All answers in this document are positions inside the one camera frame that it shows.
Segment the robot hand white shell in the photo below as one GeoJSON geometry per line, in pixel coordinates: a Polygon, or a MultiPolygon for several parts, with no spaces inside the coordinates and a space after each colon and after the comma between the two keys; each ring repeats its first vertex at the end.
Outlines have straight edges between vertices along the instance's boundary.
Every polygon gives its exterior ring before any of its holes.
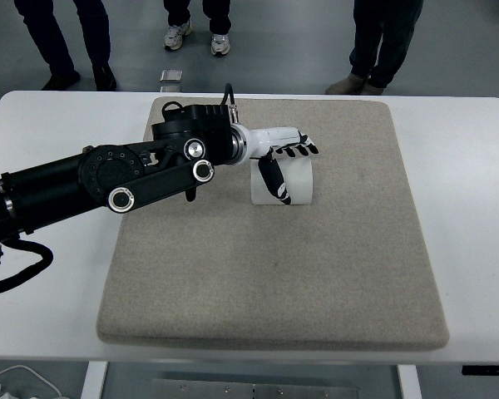
{"type": "Polygon", "coordinates": [[[292,199],[274,154],[286,153],[289,157],[295,157],[295,150],[302,156],[318,154],[319,149],[314,142],[295,127],[250,130],[237,125],[233,128],[239,130],[242,140],[240,162],[257,160],[258,171],[269,194],[281,204],[291,205],[292,199]]]}

